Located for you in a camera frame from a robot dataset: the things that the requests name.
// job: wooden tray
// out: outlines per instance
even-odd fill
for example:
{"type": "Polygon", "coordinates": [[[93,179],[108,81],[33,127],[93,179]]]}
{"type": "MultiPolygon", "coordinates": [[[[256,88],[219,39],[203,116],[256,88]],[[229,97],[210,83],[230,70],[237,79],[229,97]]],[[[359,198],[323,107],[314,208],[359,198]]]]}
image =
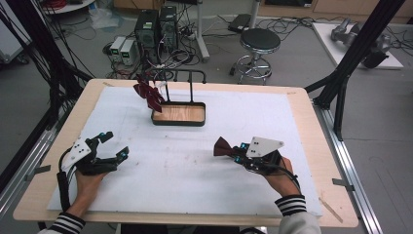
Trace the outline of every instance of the wooden tray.
{"type": "Polygon", "coordinates": [[[161,104],[162,113],[152,111],[152,123],[160,126],[200,127],[206,122],[203,102],[167,101],[161,104]]]}

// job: stool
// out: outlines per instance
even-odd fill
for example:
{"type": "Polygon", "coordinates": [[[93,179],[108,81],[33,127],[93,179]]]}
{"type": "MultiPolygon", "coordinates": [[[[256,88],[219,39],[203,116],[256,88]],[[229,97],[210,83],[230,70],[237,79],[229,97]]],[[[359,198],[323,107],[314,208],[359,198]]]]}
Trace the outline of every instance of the stool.
{"type": "Polygon", "coordinates": [[[266,79],[271,76],[272,69],[269,62],[261,58],[262,55],[268,55],[274,53],[280,47],[280,37],[267,29],[252,28],[244,31],[241,34],[241,45],[247,50],[251,51],[251,56],[244,56],[231,68],[230,75],[234,75],[236,71],[241,73],[241,84],[244,76],[262,79],[263,85],[266,83],[266,79]]]}

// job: hand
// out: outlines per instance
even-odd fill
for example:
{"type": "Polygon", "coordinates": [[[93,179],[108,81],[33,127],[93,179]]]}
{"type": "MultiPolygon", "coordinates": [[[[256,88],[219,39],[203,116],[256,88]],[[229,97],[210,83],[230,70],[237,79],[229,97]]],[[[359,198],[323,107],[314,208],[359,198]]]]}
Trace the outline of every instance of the hand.
{"type": "MultiPolygon", "coordinates": [[[[291,161],[289,161],[289,159],[282,157],[280,160],[280,167],[289,170],[293,174],[291,161]]],[[[270,185],[282,195],[282,197],[300,194],[300,191],[295,186],[291,178],[281,170],[279,174],[264,175],[264,177],[267,179],[268,183],[270,183],[270,185]]]]}
{"type": "Polygon", "coordinates": [[[82,217],[88,210],[89,206],[94,202],[97,196],[97,189],[100,186],[103,178],[107,174],[99,175],[82,175],[76,171],[77,180],[77,196],[75,202],[67,210],[68,213],[82,217]]]}

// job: bow tie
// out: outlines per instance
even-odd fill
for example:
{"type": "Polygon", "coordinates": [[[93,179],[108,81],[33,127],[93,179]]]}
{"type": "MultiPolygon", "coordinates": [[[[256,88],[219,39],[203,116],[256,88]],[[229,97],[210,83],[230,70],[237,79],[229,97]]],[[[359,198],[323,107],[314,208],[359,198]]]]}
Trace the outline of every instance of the bow tie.
{"type": "Polygon", "coordinates": [[[223,137],[219,137],[213,146],[213,156],[228,155],[230,157],[245,156],[246,149],[237,146],[231,147],[230,144],[223,137]]]}
{"type": "Polygon", "coordinates": [[[148,82],[142,77],[137,77],[137,83],[133,86],[136,92],[148,102],[148,107],[162,113],[161,103],[164,98],[159,94],[158,88],[149,86],[148,82]]]}

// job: floor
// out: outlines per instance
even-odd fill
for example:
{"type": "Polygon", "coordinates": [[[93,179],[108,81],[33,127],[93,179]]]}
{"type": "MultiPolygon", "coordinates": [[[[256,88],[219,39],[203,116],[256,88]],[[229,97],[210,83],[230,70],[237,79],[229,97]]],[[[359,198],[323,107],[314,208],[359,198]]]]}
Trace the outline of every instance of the floor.
{"type": "MultiPolygon", "coordinates": [[[[91,28],[86,11],[61,17],[63,28],[73,32],[67,37],[70,48],[95,77],[102,78],[111,72],[103,47],[115,36],[133,31],[133,16],[122,16],[119,27],[96,30],[91,28]]],[[[213,30],[204,34],[229,33],[227,25],[218,21],[222,20],[205,19],[205,29],[212,25],[213,30]]],[[[395,32],[407,29],[406,37],[413,37],[412,27],[394,25],[392,29],[395,32]]],[[[191,68],[206,72],[209,83],[237,84],[237,77],[230,76],[229,69],[236,59],[246,55],[239,39],[239,35],[205,37],[210,60],[191,68]]],[[[56,43],[67,56],[61,41],[56,43]]],[[[353,73],[346,96],[343,138],[383,232],[409,233],[413,230],[413,58],[402,50],[391,49],[391,52],[403,64],[403,69],[357,69],[353,73]]],[[[316,33],[305,27],[296,28],[267,60],[274,70],[267,81],[269,86],[304,88],[335,68],[316,33]]],[[[261,85],[261,81],[244,80],[244,84],[261,85]]],[[[309,96],[315,98],[318,94],[319,90],[309,96]]],[[[48,86],[33,64],[14,62],[0,70],[0,172],[39,122],[49,106],[48,100],[48,86]]],[[[13,220],[18,200],[19,196],[0,219],[0,233],[38,230],[34,222],[13,220]]],[[[111,226],[89,223],[84,233],[114,233],[111,226]]],[[[189,233],[192,227],[171,228],[171,233],[189,233]]],[[[355,228],[323,228],[322,232],[365,233],[362,224],[355,228]]],[[[269,233],[277,233],[276,228],[270,228],[269,233]]]]}

